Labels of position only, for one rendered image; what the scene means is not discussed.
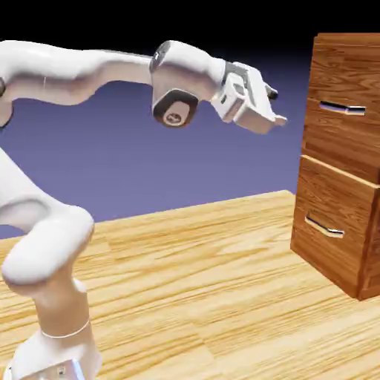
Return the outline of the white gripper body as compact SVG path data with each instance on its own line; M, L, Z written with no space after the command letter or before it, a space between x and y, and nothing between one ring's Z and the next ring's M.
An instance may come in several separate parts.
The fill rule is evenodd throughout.
M234 62L233 65L243 70L247 92L244 104L234 116L234 122L256 134L266 134L275 124L276 115L272 111L261 72L240 62Z

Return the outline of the plain wooden drawer front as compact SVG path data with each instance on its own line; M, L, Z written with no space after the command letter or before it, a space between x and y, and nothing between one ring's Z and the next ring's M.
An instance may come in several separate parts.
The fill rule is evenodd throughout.
M302 153L380 184L380 109L368 108L364 116L346 115L307 100Z

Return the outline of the brown wooden cabinet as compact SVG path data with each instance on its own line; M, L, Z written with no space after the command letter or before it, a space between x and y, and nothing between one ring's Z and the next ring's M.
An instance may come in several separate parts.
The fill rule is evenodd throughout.
M349 296L380 295L380 33L314 39L291 248Z

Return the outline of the protruding wooden drawer front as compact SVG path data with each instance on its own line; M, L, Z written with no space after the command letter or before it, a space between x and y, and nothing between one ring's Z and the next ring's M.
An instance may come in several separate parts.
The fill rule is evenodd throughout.
M306 214L343 238L323 235ZM380 296L380 185L302 156L291 249L349 296Z

